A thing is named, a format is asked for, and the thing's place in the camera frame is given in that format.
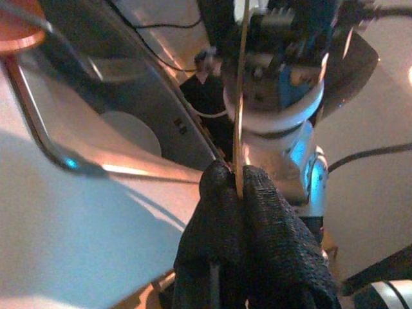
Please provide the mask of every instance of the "black mesh glove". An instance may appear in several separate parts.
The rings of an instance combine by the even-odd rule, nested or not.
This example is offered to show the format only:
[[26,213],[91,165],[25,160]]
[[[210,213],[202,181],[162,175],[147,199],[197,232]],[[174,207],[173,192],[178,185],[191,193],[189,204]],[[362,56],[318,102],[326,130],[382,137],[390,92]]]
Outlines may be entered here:
[[221,307],[245,307],[242,230],[234,175],[215,161],[202,175],[199,204],[180,240],[174,262],[174,309],[208,308],[211,263],[220,268]]
[[313,235],[267,174],[244,168],[244,200],[234,175],[214,162],[200,182],[200,202],[174,263],[173,308],[205,308],[211,263],[220,266],[221,308],[340,308]]
[[314,236],[266,172],[244,168],[251,308],[340,308]]

